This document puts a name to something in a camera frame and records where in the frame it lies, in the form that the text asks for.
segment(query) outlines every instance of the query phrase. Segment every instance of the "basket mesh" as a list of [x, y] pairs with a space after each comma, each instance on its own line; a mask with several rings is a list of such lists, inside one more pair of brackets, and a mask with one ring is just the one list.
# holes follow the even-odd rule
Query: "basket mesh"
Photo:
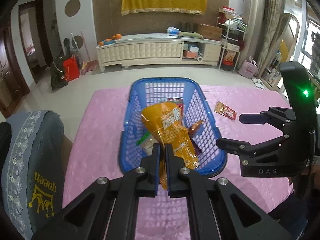
[[[185, 83], [183, 82], [145, 83], [146, 105], [151, 106], [161, 101], [163, 98], [183, 98], [184, 87]], [[136, 146], [136, 142], [146, 132], [141, 122], [141, 110], [137, 92], [134, 91], [133, 107], [129, 117], [127, 143], [125, 146], [125, 160], [132, 168], [138, 167], [140, 165], [141, 158], [145, 156], [142, 148], [140, 146]], [[199, 167], [197, 168], [197, 170], [201, 171], [201, 168], [218, 155], [220, 151], [215, 143], [216, 140], [207, 111], [196, 89], [194, 90], [190, 103], [188, 104], [188, 109], [184, 109], [184, 112], [183, 123], [186, 127], [190, 127], [199, 120], [204, 120], [203, 132], [201, 135], [197, 135], [194, 138], [194, 141], [202, 152], [202, 154], [199, 155]]]

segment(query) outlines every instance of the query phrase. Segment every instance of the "cardboard box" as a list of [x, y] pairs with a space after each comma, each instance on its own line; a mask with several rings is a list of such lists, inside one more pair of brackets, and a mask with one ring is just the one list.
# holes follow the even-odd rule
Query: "cardboard box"
[[219, 12], [223, 13], [226, 19], [233, 20], [233, 16], [231, 14], [226, 13], [223, 9], [220, 8]]
[[228, 7], [228, 6], [222, 6], [222, 10], [224, 10], [228, 14], [232, 14], [232, 15], [235, 14], [235, 10], [233, 8]]
[[188, 50], [184, 50], [183, 51], [183, 55], [185, 57], [188, 57], [188, 58], [197, 58], [198, 57], [198, 53], [197, 52], [191, 52], [191, 51], [188, 51]]
[[240, 50], [240, 46], [235, 45], [235, 44], [231, 44], [231, 43], [226, 43], [226, 49], [230, 49], [230, 50], [235, 50], [235, 51], [239, 51]]
[[205, 39], [220, 41], [222, 28], [207, 24], [198, 24], [197, 32]]

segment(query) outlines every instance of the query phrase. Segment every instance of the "white tv cabinet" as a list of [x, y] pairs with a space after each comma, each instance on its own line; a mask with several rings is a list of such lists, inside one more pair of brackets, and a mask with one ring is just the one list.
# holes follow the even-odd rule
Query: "white tv cabinet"
[[[183, 57], [183, 45], [195, 43], [203, 54], [203, 61]], [[170, 36], [165, 33], [150, 33], [122, 36], [116, 43], [97, 46], [101, 72], [106, 66], [121, 64], [122, 68], [132, 65], [151, 64], [218, 64], [221, 42], [207, 39]]]

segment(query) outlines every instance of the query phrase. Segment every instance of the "tissue box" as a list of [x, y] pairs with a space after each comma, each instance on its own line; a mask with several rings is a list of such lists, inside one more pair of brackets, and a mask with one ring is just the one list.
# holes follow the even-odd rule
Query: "tissue box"
[[197, 47], [196, 45], [191, 45], [191, 44], [190, 44], [188, 50], [189, 50], [190, 52], [196, 52], [196, 53], [198, 53], [198, 52], [199, 52], [199, 47]]
[[175, 27], [168, 27], [167, 28], [167, 34], [178, 36], [179, 35], [179, 29], [177, 29]]
[[188, 58], [197, 58], [198, 57], [198, 53], [197, 52], [191, 52], [191, 51], [188, 51], [188, 50], [184, 50], [183, 51], [183, 55], [185, 57], [188, 57]]

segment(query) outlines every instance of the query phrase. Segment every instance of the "blue plastic basket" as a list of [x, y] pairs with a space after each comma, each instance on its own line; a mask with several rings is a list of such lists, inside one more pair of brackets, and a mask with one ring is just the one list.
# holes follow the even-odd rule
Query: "blue plastic basket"
[[134, 82], [130, 89], [129, 102], [124, 119], [124, 131], [119, 148], [119, 166], [126, 173], [140, 165], [146, 156], [136, 142], [147, 132], [141, 122], [141, 111], [163, 98], [183, 98], [183, 123], [186, 127], [204, 120], [203, 131], [194, 138], [201, 149], [199, 166], [195, 170], [206, 177], [219, 174], [227, 162], [227, 153], [216, 146], [221, 137], [211, 109], [200, 86], [188, 78], [143, 78]]

